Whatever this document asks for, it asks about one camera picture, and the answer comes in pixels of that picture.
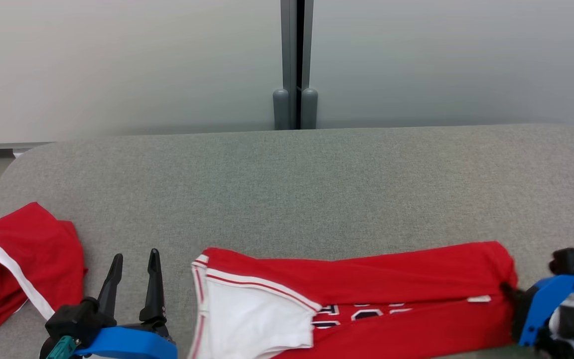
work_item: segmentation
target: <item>white trim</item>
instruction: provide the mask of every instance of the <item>white trim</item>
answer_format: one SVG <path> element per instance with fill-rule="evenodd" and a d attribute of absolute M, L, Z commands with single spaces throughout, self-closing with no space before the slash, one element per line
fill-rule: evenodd
<path fill-rule="evenodd" d="M 287 288 L 285 286 L 283 286 L 282 284 L 278 284 L 276 282 L 272 282 L 270 280 L 266 280 L 266 279 L 262 279 L 262 278 L 258 278 L 258 277 L 247 277 L 244 275 L 236 275 L 236 274 L 231 274 L 231 273 L 226 273 L 224 271 L 219 271 L 219 270 L 215 270 L 212 268 L 207 268 L 207 270 L 205 270 L 205 275 L 214 275 L 215 277 L 219 277 L 222 279 L 226 279 L 226 280 L 233 280 L 235 282 L 243 282 L 243 283 L 249 283 L 249 284 L 233 284 L 233 283 L 229 283 L 229 282 L 221 282 L 218 281 L 219 283 L 223 283 L 223 284 L 227 284 L 229 286 L 240 286 L 240 287 L 249 287 L 249 286 L 254 286 L 254 284 L 260 284 L 260 286 L 254 286 L 255 288 L 259 288 L 259 289 L 264 289 L 265 291 L 271 291 L 271 289 L 277 289 L 278 291 L 282 291 L 287 293 L 288 295 L 285 296 L 280 292 L 274 292 L 273 293 L 280 295 L 284 298 L 287 298 L 289 300 L 294 301 L 294 298 L 296 298 L 297 300 L 294 301 L 300 305 L 303 305 L 305 307 L 309 306 L 309 309 L 315 309 L 316 312 L 320 311 L 320 309 L 322 309 L 322 305 L 313 302 L 312 300 L 310 300 L 309 298 L 301 295 L 301 293 L 298 293 L 297 291 L 294 291 L 291 288 Z"/>
<path fill-rule="evenodd" d="M 203 263 L 208 263 L 209 261 L 209 257 L 205 254 L 201 254 L 198 256 L 198 258 L 196 258 L 196 261 L 201 261 Z"/>
<path fill-rule="evenodd" d="M 192 262 L 192 266 L 200 267 L 200 268 L 203 268 L 203 269 L 207 268 L 207 266 L 206 266 L 205 264 L 203 264 L 203 263 L 198 263 L 198 262 Z"/>
<path fill-rule="evenodd" d="M 50 306 L 50 303 L 34 288 L 32 283 L 23 275 L 23 271 L 19 264 L 10 257 L 6 251 L 0 247 L 0 264 L 6 267 L 10 273 L 14 276 L 19 286 L 28 296 L 30 302 L 35 306 L 35 308 L 41 313 L 44 319 L 49 320 L 54 314 L 54 310 Z"/>
<path fill-rule="evenodd" d="M 197 358 L 200 354 L 199 351 L 201 349 L 200 343 L 198 342 L 199 339 L 205 340 L 205 321 L 207 318 L 205 317 L 205 306 L 206 298 L 205 295 L 207 293 L 207 286 L 205 286 L 205 266 L 200 263 L 192 263 L 192 279 L 194 281 L 194 292 L 196 293 L 196 303 L 197 303 L 197 310 L 196 310 L 196 325 L 194 326 L 194 339 L 192 339 L 192 346 L 189 349 L 189 353 L 187 353 L 187 358 Z"/>

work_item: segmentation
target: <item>folded clothing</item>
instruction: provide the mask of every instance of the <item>folded clothing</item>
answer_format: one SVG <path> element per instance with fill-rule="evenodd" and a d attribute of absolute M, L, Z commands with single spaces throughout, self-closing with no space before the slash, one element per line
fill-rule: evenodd
<path fill-rule="evenodd" d="M 432 358 L 508 345 L 517 286 L 497 242 L 342 261 L 208 248 L 189 359 Z"/>
<path fill-rule="evenodd" d="M 27 300 L 46 320 L 78 304 L 85 271 L 73 223 L 36 202 L 0 218 L 0 325 Z"/>

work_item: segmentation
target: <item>gray fabric cushion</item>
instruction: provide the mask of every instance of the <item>gray fabric cushion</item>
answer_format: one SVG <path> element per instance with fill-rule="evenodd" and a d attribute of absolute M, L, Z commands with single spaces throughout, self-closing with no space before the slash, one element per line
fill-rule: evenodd
<path fill-rule="evenodd" d="M 137 321 L 148 251 L 161 250 L 168 327 L 184 358 L 196 314 L 189 263 L 208 246 L 341 259 L 498 240 L 515 256 L 520 284 L 531 286 L 549 274 L 551 252 L 574 246 L 574 130 L 506 125 L 57 143 L 26 153 L 0 180 L 0 216 L 35 200 L 76 225 L 90 268 L 87 295 L 98 294 L 113 255 L 123 253 L 119 323 Z M 0 328 L 0 358 L 34 357 L 43 323 L 25 305 Z M 457 357 L 531 355 L 508 347 Z"/>

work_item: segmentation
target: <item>gray wall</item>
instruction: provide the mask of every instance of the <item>gray wall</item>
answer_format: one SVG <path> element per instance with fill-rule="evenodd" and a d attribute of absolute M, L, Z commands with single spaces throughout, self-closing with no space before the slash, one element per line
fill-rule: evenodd
<path fill-rule="evenodd" d="M 271 130 L 280 1 L 0 0 L 0 143 Z"/>
<path fill-rule="evenodd" d="M 314 0 L 317 127 L 574 125 L 574 0 Z"/>

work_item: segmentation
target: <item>red jersey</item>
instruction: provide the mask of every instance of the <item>red jersey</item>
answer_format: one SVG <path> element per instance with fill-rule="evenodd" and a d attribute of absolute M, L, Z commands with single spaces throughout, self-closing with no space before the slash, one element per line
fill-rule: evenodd
<path fill-rule="evenodd" d="M 190 359 L 413 359 L 511 343 L 517 286 L 497 242 L 342 261 L 208 248 L 192 263 Z"/>

